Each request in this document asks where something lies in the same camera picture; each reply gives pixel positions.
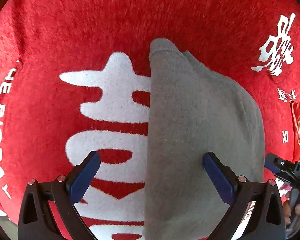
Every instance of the black plastic bracket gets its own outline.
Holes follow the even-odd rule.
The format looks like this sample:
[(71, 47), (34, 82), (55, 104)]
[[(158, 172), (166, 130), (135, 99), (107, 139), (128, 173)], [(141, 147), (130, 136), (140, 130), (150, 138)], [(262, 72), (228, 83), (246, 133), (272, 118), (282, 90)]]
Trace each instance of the black plastic bracket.
[[(236, 176), (234, 183), (233, 171), (224, 166), (213, 152), (204, 155), (203, 166), (213, 184), (217, 185), (219, 195), (223, 195), (222, 199), (232, 199), (226, 214), (207, 240), (231, 240), (250, 201), (256, 201), (254, 212), (240, 240), (285, 239), (283, 208), (274, 180), (258, 183), (250, 182), (244, 176)], [(215, 181), (227, 182), (220, 185)]]
[(291, 223), (286, 227), (286, 239), (289, 239), (294, 236), (299, 229), (295, 228), (297, 221), (300, 219), (300, 216), (295, 213), (295, 207), (300, 204), (300, 162), (292, 163), (285, 161), (273, 153), (269, 153), (265, 158), (265, 167), (268, 168), (274, 176), (292, 187), (289, 200)]
[(65, 240), (48, 201), (56, 203), (72, 239), (97, 240), (73, 205), (82, 199), (99, 167), (99, 154), (92, 151), (68, 176), (61, 175), (52, 182), (29, 182), (21, 204), (18, 240)]

